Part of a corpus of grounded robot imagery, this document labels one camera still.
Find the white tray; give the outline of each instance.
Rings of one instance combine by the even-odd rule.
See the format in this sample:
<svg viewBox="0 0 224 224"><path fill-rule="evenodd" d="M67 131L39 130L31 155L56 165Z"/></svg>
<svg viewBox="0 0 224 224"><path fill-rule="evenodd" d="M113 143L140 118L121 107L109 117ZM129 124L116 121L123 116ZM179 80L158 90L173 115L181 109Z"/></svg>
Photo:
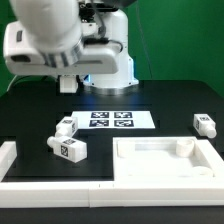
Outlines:
<svg viewBox="0 0 224 224"><path fill-rule="evenodd" d="M207 140L194 137L194 155L178 157L178 139L114 138L114 181L0 183L0 207L224 205L223 160ZM119 144L127 142L134 152L121 158ZM191 175L195 166L214 175Z"/></svg>

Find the white container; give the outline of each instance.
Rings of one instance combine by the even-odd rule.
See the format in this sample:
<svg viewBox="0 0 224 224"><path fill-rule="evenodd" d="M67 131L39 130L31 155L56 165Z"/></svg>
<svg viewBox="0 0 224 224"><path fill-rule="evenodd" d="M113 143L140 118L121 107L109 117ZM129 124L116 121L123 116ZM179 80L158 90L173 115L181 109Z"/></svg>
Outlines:
<svg viewBox="0 0 224 224"><path fill-rule="evenodd" d="M78 118L64 117L56 126L55 137L72 137L78 130Z"/></svg>
<svg viewBox="0 0 224 224"><path fill-rule="evenodd" d="M217 135L216 124L207 114L195 114L193 126L201 136L215 138Z"/></svg>
<svg viewBox="0 0 224 224"><path fill-rule="evenodd" d="M62 136L59 138L50 137L47 144L53 148L54 154L64 159L77 163L87 158L87 145L85 142L74 138Z"/></svg>

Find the cable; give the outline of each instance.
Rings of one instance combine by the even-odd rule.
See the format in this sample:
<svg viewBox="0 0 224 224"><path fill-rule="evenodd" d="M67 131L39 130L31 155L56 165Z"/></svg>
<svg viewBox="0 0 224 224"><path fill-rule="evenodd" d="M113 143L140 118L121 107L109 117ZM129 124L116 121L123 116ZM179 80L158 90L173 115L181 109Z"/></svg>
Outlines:
<svg viewBox="0 0 224 224"><path fill-rule="evenodd" d="M120 47L121 47L120 52L123 51L124 45L120 41L117 41L117 40L109 40L109 42L114 43L114 44L119 44Z"/></svg>
<svg viewBox="0 0 224 224"><path fill-rule="evenodd" d="M12 81L11 81L10 84L8 85L7 92L10 91L10 89L11 89L12 87L14 87L19 81L21 81L21 80L23 80L23 79L26 79L26 78L34 77L34 76L27 75L27 76L22 76L22 77L19 77L19 78L18 78L18 77L19 77L19 76L15 76L15 77L12 79ZM40 81L45 81L48 77L51 77L51 78L55 79L55 78L52 77L52 76L47 76L47 75L46 75L46 76L42 77Z"/></svg>
<svg viewBox="0 0 224 224"><path fill-rule="evenodd" d="M149 67L150 77L153 80L151 60L150 60L150 56L149 56L149 53L148 53L148 50L147 50L145 35L144 35L143 29L142 29L142 24L141 24L141 19L140 19L139 0L137 0L137 2L136 2L136 16L137 16L137 21L138 21L138 28L139 28L139 31L140 31L140 34L141 34L143 50L144 50L146 60L147 60L147 63L148 63L148 67Z"/></svg>
<svg viewBox="0 0 224 224"><path fill-rule="evenodd" d="M99 18L99 20L100 20L100 23L101 23L101 27L99 28L99 34L100 34L101 37L105 37L107 28L106 28L106 26L105 26L105 23L104 23L104 21L103 21L103 18L102 18L102 16L100 15L100 12L99 12L99 10L97 9L96 5L94 4L94 1L93 1L93 0L90 0L90 2L91 2L91 5L92 5L92 7L93 7L93 10L95 11L95 13L96 13L96 15L98 16L98 18Z"/></svg>
<svg viewBox="0 0 224 224"><path fill-rule="evenodd" d="M12 87L13 83L16 81L16 79L17 79L17 75L15 75L13 77L12 81L9 83L8 88L6 90L7 92L11 89L11 87Z"/></svg>

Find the black cable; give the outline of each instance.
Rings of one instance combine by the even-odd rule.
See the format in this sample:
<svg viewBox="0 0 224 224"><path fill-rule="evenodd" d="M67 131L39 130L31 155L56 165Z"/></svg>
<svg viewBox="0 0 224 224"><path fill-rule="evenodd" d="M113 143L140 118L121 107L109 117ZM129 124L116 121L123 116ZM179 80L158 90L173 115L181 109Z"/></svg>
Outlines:
<svg viewBox="0 0 224 224"><path fill-rule="evenodd" d="M15 82L12 83L11 88L14 87L19 81L21 81L21 80L23 80L23 79L26 79L26 78L30 78L30 77L32 77L32 76L31 76L31 75L27 75L27 76L23 76L23 77L21 77L21 78L15 80Z"/></svg>
<svg viewBox="0 0 224 224"><path fill-rule="evenodd" d="M109 42L114 43L114 44L119 44L120 47L121 47L120 52L123 51L124 45L120 41L117 41L117 40L109 40Z"/></svg>
<svg viewBox="0 0 224 224"><path fill-rule="evenodd" d="M139 31L140 31L140 34L141 34L142 46L143 46L144 53L145 53L145 56L146 56L146 60L147 60L147 63L148 63L150 76L151 76L151 79L153 80L151 60L150 60L150 56L149 56L149 53L148 53L148 50L147 50L145 35L144 35L143 29L142 29L142 24L141 24L141 19L140 19L139 0L137 0L137 2L136 2L136 16L137 16L137 21L138 21L138 28L139 28Z"/></svg>
<svg viewBox="0 0 224 224"><path fill-rule="evenodd" d="M100 15L100 12L99 12L99 10L97 9L96 5L94 4L94 1L93 1L93 0L90 0L90 2L91 2L91 5L92 5L92 7L93 7L93 10L95 11L95 13L96 13L96 15L98 16L98 18L99 18L99 20L100 20L100 23L101 23L101 27L99 28L99 34L100 34L101 37L105 37L107 28L106 28L106 26L105 26L105 23L104 23L104 21L103 21L103 18L102 18L102 16Z"/></svg>

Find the white block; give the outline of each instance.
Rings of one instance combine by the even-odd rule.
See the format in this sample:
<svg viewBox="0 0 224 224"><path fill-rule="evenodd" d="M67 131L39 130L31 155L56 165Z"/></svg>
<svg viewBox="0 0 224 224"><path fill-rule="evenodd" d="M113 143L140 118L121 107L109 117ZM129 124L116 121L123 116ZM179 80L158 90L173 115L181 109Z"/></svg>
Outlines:
<svg viewBox="0 0 224 224"><path fill-rule="evenodd" d="M195 114L193 126L201 136L215 138L217 135L216 124L207 114Z"/></svg>
<svg viewBox="0 0 224 224"><path fill-rule="evenodd" d="M61 93L76 93L78 83L75 76L60 77L60 92Z"/></svg>
<svg viewBox="0 0 224 224"><path fill-rule="evenodd" d="M77 117L64 117L56 126L55 137L72 137L78 130Z"/></svg>
<svg viewBox="0 0 224 224"><path fill-rule="evenodd" d="M4 144L0 148L0 181L2 181L2 179L8 172L16 156L16 143L4 142Z"/></svg>
<svg viewBox="0 0 224 224"><path fill-rule="evenodd" d="M50 137L47 144L53 148L54 154L64 159L77 163L87 158L87 145L85 142L74 138L62 136L59 138Z"/></svg>

